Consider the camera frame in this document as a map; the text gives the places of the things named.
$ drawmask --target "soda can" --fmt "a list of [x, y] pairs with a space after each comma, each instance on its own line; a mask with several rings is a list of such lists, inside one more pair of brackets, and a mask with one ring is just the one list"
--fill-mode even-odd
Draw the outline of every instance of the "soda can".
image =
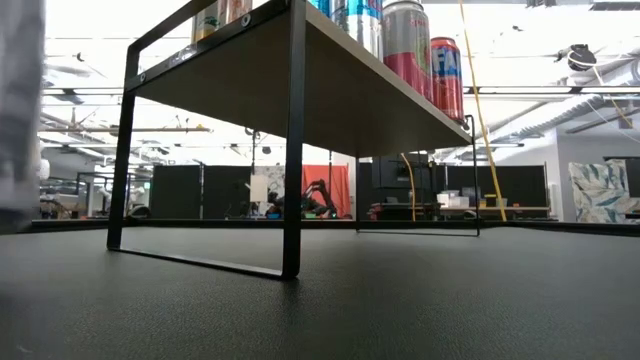
[[331, 20], [380, 58], [381, 9], [382, 0], [331, 0]]
[[431, 40], [434, 105], [457, 122], [464, 122], [460, 50], [451, 38]]
[[330, 0], [309, 0], [311, 5], [315, 6], [321, 13], [331, 19], [331, 1]]
[[218, 4], [213, 4], [200, 11], [193, 18], [193, 29], [191, 31], [191, 42], [196, 43], [207, 36], [213, 34], [220, 26], [218, 17]]
[[220, 27], [241, 18], [243, 15], [251, 11], [251, 6], [251, 0], [218, 0]]
[[383, 61], [419, 94], [433, 101], [429, 18], [417, 1], [387, 4], [382, 10]]

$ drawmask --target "silver can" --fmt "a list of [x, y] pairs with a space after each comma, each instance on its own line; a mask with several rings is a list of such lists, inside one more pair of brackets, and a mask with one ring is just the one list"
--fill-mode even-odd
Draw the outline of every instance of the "silver can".
[[414, 0], [382, 10], [383, 62], [427, 100], [433, 101], [429, 19]]
[[198, 15], [193, 18], [191, 42], [196, 43], [206, 38], [218, 30], [219, 26], [220, 17], [218, 16], [218, 4], [216, 3], [200, 11]]
[[382, 57], [382, 0], [331, 0], [331, 20], [375, 57]]

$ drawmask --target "red curtain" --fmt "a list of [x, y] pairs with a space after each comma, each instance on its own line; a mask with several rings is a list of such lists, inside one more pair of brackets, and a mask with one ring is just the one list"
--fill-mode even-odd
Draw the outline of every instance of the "red curtain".
[[[324, 180], [327, 191], [331, 194], [331, 200], [338, 210], [338, 217], [351, 214], [351, 202], [349, 201], [349, 168], [346, 165], [331, 166], [331, 181], [329, 181], [329, 165], [303, 165], [302, 166], [302, 191], [313, 181]], [[327, 205], [322, 195], [314, 193], [313, 200]]]

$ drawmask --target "red can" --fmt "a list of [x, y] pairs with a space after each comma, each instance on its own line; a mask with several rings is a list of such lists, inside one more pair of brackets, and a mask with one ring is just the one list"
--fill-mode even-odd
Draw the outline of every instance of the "red can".
[[384, 63], [433, 102], [429, 18], [416, 0], [385, 1], [382, 10]]
[[464, 122], [460, 50], [455, 40], [446, 37], [431, 39], [431, 59], [433, 104], [452, 120]]

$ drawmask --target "black mat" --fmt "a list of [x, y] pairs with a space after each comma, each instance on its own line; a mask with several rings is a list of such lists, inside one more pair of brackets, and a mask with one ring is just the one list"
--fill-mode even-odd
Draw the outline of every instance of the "black mat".
[[[640, 241], [306, 231], [283, 283], [0, 237], [2, 359], [622, 359], [640, 352]], [[277, 266], [279, 231], [128, 229], [126, 245]]]

